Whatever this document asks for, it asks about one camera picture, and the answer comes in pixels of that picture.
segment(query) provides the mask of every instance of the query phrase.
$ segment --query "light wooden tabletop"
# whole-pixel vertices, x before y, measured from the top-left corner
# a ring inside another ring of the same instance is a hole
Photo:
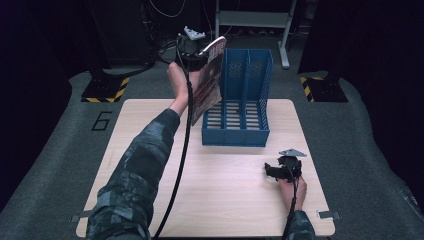
[[[132,99],[124,103],[84,210],[94,207],[97,191],[106,184],[132,139],[171,101]],[[317,236],[334,234],[333,220],[317,216],[317,211],[327,211],[328,206],[293,103],[269,99],[267,116],[270,135],[265,148],[203,146],[202,119],[192,127],[180,187],[161,237],[281,236],[287,211],[278,183],[266,176],[264,163],[277,167],[277,158],[281,156],[278,153],[291,148],[307,154],[299,157],[308,184],[304,211]],[[185,120],[183,115],[159,184],[149,228],[152,236],[162,221],[175,184]],[[86,225],[87,218],[81,218],[76,230],[79,237],[85,236]]]

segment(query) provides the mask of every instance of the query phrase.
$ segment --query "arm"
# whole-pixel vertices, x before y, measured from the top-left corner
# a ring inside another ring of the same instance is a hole
[[[303,202],[306,197],[307,184],[302,176],[299,177],[299,183],[296,193],[296,205],[294,207],[294,215],[290,224],[288,239],[316,239],[314,228],[309,221],[308,216],[302,210]],[[278,179],[278,183],[283,195],[283,202],[287,210],[290,210],[293,198],[293,183],[288,183],[284,179]]]
[[[199,73],[190,74],[193,90]],[[115,236],[150,239],[148,227],[159,181],[169,159],[180,117],[187,108],[188,90],[181,68],[168,69],[175,100],[138,134],[115,168],[108,183],[97,194],[87,226],[87,239]]]

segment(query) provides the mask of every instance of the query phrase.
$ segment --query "blue plastic crate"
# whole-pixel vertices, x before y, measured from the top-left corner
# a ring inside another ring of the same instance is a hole
[[[267,49],[225,50],[222,101],[203,115],[203,145],[265,147],[272,64]]]

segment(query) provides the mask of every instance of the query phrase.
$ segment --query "black cord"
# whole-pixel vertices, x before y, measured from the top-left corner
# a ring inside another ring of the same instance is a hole
[[[180,59],[180,62],[182,62],[181,59],[181,55],[178,49],[178,40],[177,40],[177,55],[178,58]],[[186,134],[185,134],[185,139],[184,139],[184,147],[183,147],[183,152],[181,155],[181,162],[180,162],[180,168],[178,170],[178,175],[177,175],[177,179],[175,180],[175,185],[174,185],[174,190],[172,191],[172,195],[171,195],[171,199],[169,200],[169,204],[168,204],[168,208],[166,209],[165,215],[162,219],[162,222],[159,225],[158,230],[156,231],[156,234],[154,236],[153,239],[157,240],[159,238],[160,233],[163,230],[163,227],[165,226],[165,223],[168,219],[169,214],[171,213],[171,209],[172,206],[174,204],[175,201],[175,197],[177,196],[177,191],[178,191],[178,187],[180,185],[180,181],[181,181],[181,176],[183,174],[183,170],[184,170],[184,163],[185,163],[185,158],[186,158],[186,154],[187,154],[187,148],[188,148],[188,142],[190,139],[190,130],[191,130],[191,117],[192,117],[192,111],[193,111],[193,88],[191,86],[191,82],[189,79],[189,71],[188,69],[186,69],[184,67],[183,64],[181,64],[184,75],[186,77],[187,80],[187,88],[188,88],[188,116],[187,116],[187,126],[186,126]]]
[[[294,207],[296,206],[296,200],[297,200],[297,197],[296,197],[297,187],[298,187],[298,184],[299,184],[299,179],[295,178],[293,176],[293,172],[291,171],[290,168],[288,168],[288,169],[289,169],[289,172],[290,172],[290,175],[291,175],[291,179],[293,180],[293,198],[292,198],[292,202],[291,202],[291,206],[290,206],[290,211],[289,211],[289,214],[287,216],[286,227],[284,228],[284,233],[283,233],[283,236],[281,237],[282,240],[287,239],[287,234],[288,234],[289,229],[290,229],[291,221],[293,220]]]

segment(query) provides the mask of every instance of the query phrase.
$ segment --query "camouflage sleeve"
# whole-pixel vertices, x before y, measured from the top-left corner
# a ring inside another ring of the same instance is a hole
[[[288,240],[316,239],[314,228],[304,211],[295,211],[291,221]]]
[[[179,125],[178,114],[166,109],[132,140],[97,193],[87,239],[150,239],[153,202]]]

